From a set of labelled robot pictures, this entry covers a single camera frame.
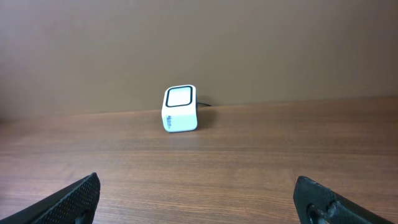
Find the black cable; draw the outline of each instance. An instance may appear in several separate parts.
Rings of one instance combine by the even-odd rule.
[[[201,104],[201,105],[205,105],[205,106],[211,106],[210,104],[208,104],[208,103],[201,103],[201,102],[197,102],[197,104]]]

